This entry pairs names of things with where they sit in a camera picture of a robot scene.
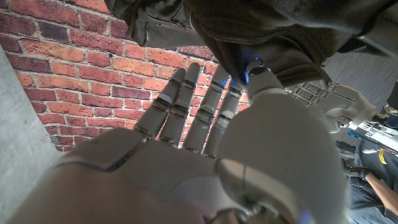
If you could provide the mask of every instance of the hand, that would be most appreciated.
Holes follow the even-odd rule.
[[[344,171],[348,177],[359,177],[363,180],[371,172],[370,169],[365,168],[365,167],[345,168]]]
[[[364,187],[364,188],[372,187],[368,182],[365,182],[363,179],[359,177],[350,177],[349,181],[351,182],[351,184],[357,185],[358,187]]]

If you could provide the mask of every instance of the yellow object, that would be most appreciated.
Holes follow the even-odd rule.
[[[383,153],[384,153],[384,149],[380,149],[380,152],[379,152],[380,162],[384,165],[387,165],[386,160],[384,159]]]

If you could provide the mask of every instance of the white robotic arm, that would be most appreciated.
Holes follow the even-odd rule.
[[[331,136],[260,58],[246,70],[251,107],[234,116],[242,89],[231,82],[202,151],[228,79],[219,66],[176,149],[199,71],[177,70],[132,130],[62,157],[10,223],[339,223],[345,180]]]
[[[398,117],[377,113],[376,107],[355,89],[337,83],[329,83],[325,89],[304,83],[290,87],[288,92],[307,107],[321,110],[330,133],[360,128],[367,137],[398,151]]]

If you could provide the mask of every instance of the robot finger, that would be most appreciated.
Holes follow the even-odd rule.
[[[243,89],[234,80],[231,80],[228,92],[224,97],[220,109],[218,110],[218,116],[216,118],[215,124],[211,128],[206,147],[203,150],[204,155],[212,158],[216,157],[221,137],[223,137],[224,131],[229,124],[229,121],[231,121],[238,110],[239,99],[242,95],[242,90]]]
[[[228,77],[229,73],[219,65],[184,140],[183,148],[193,152],[202,152],[210,125],[213,122],[217,104],[220,101]]]
[[[156,138],[177,97],[185,77],[185,69],[178,69],[160,95],[134,125],[133,130],[144,133],[149,139]]]
[[[193,63],[189,66],[182,82],[180,91],[178,92],[176,100],[170,109],[169,118],[167,119],[163,130],[160,133],[159,140],[167,142],[173,147],[177,147],[178,143],[180,142],[199,73],[199,64]]]

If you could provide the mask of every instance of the blue light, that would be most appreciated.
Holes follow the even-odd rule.
[[[301,224],[309,224],[311,222],[311,215],[307,211],[301,213]]]

